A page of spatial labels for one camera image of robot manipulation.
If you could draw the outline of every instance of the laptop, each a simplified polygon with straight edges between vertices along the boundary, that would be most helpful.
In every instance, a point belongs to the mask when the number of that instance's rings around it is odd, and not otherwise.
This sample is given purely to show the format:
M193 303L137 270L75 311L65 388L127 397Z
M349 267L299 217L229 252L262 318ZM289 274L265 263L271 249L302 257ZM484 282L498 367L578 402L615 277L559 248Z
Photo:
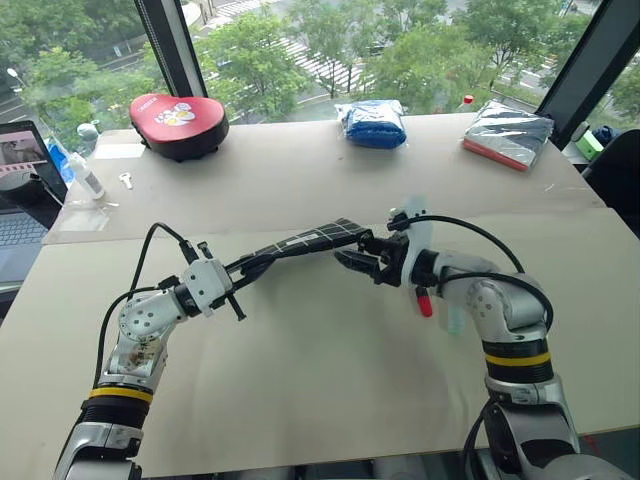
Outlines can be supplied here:
M0 125L0 177L16 171L37 173L64 201L66 186L31 121ZM0 198L0 286L24 281L46 233L34 218Z

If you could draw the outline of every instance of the black cable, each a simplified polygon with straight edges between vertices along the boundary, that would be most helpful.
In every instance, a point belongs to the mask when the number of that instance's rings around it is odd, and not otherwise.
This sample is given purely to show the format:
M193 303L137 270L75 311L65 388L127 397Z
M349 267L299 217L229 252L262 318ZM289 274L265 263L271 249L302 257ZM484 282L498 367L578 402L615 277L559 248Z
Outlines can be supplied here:
M107 313L105 314L102 320L102 326L100 327L100 337L98 338L98 358L96 359L96 372L93 377L93 388L98 386L98 382L100 381L100 375L102 374L102 357L104 355L104 339L107 335L107 326L109 325L109 319L111 315L113 315L113 311L116 309L118 304L122 302L125 298L131 298L132 295L141 292L152 292L154 290L158 290L156 287L142 287L136 288L134 290L130 290L128 292L123 293L118 298L116 298L113 303L109 306Z
M174 229L169 227L168 225L162 222L156 222L149 228L146 237L144 237L144 243L142 244L142 250L140 251L140 257L138 257L138 265L136 265L136 271L133 274L133 280L131 281L131 287L129 290L135 290L138 286L138 280L140 280L140 273L142 272L142 265L144 264L144 259L147 256L147 250L149 250L149 244L151 243L151 239L153 238L153 234L155 231L161 228L173 238L178 240L178 242L182 245L188 243L179 233L177 233Z
M453 280L460 280L463 278L491 278L492 280L500 280L501 282L511 283L512 285L516 285L531 295L536 297L536 299L542 304L547 313L547 318L545 320L545 327L547 328L547 332L551 330L551 325L553 325L553 305L551 305L551 301L547 298L547 296L542 293L542 290L534 287L530 283L517 278L512 277L511 275L505 275L504 273L494 273L494 272L478 272L478 273L458 273L455 275L451 275L449 277L443 278L438 282L438 289L441 290L442 287L452 282Z
M462 460L460 462L461 463L460 465L461 480L467 479L467 462L469 460L469 455L471 455L471 451L475 448L476 438L478 437L478 431L480 430L480 425L482 424L484 412L493 404L494 404L494 401L491 398L487 400L487 402L484 404L484 406L480 410L480 414L478 415L478 418L476 418L476 421L473 422L473 425L471 426L471 430L469 430L469 434L467 435L467 439L464 441L464 447L462 448ZM473 478L476 479L477 475L474 468L471 469L471 473Z
M515 254L511 251L511 249L509 247L507 247L505 245L505 243L502 242L502 240L500 240L495 235L492 235L491 233L487 232L485 229L480 228L477 225L474 225L473 223L469 223L469 222L465 222L464 220L460 220L458 218L447 217L447 216L444 216L444 215L420 215L418 217L405 218L405 219L402 219L402 220L398 220L396 222L390 222L390 223L387 224L387 228L389 230L404 230L405 228L407 228L412 223L427 222L427 221L429 221L429 222L452 223L454 225L458 225L460 227L464 227L464 228L467 228L469 230L472 230L472 231L476 232L478 235L483 236L487 240L491 241L500 250L502 250L504 252L504 254L507 257L509 257L509 260L511 260L511 262L514 265L514 267L516 267L516 271L518 273L524 273L524 267L520 263L520 260L518 260L518 257L515 256Z

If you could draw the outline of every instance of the red object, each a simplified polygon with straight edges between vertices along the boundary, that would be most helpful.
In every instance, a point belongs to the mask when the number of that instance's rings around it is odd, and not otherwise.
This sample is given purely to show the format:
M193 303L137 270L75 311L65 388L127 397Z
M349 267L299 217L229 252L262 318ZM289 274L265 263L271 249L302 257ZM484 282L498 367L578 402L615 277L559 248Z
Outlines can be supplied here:
M433 315L433 307L431 306L431 299L429 295L418 296L418 306L420 307L420 313L423 317L431 317Z
M490 158L491 160L495 160L496 162L500 162L507 167L515 168L516 170L520 170L521 172L526 172L529 170L529 166L520 162L516 162L515 160L502 155L490 148L487 148L479 143L473 142L467 138L462 141L462 146L467 150L471 150L472 152L479 153L480 155Z
M149 93L131 102L129 115L151 150L178 161L217 150L229 131L224 107L212 98Z

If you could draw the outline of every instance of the white table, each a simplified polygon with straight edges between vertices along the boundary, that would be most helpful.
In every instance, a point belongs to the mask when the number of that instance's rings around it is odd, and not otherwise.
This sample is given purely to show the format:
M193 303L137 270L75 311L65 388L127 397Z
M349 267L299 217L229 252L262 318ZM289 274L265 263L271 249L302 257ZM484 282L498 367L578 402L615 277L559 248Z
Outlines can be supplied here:
M605 208L475 221L514 249L554 304L552 360L579 432L639 424L637 239ZM191 238L229 262L288 233ZM437 226L434 242L508 267L465 230ZM128 287L140 246L43 248L0 329L1 478L50 478L90 388L101 318ZM183 268L175 242L158 239L141 284ZM407 295L319 254L276 264L240 291L243 322L224 308L180 325L144 427L145 475L462 447L486 399L480 341L470 325L446 333L441 304L436 318L414 315Z
M351 145L338 122L322 121L232 126L217 153L182 164L149 150L95 160L104 200L73 185L45 243L142 238L155 221L185 234L307 228L344 215L373 224L414 193L457 217L604 206L551 143L528 174L464 150L473 116L406 117L407 144L391 151ZM133 130L107 132L98 149L139 142Z

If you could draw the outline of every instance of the glass window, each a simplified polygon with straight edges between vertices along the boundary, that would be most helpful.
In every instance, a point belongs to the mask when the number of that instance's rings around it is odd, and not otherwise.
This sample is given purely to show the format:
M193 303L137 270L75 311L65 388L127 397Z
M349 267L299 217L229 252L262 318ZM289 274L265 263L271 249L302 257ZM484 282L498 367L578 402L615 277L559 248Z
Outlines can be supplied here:
M640 52L636 53L586 121L591 130L603 126L620 132L640 128Z
M80 124L127 128L138 95L166 91L131 0L0 2L0 122L33 120L70 151Z
M411 114L497 98L533 111L584 33L590 0L239 0L190 30L209 95L235 122L335 118L397 98Z

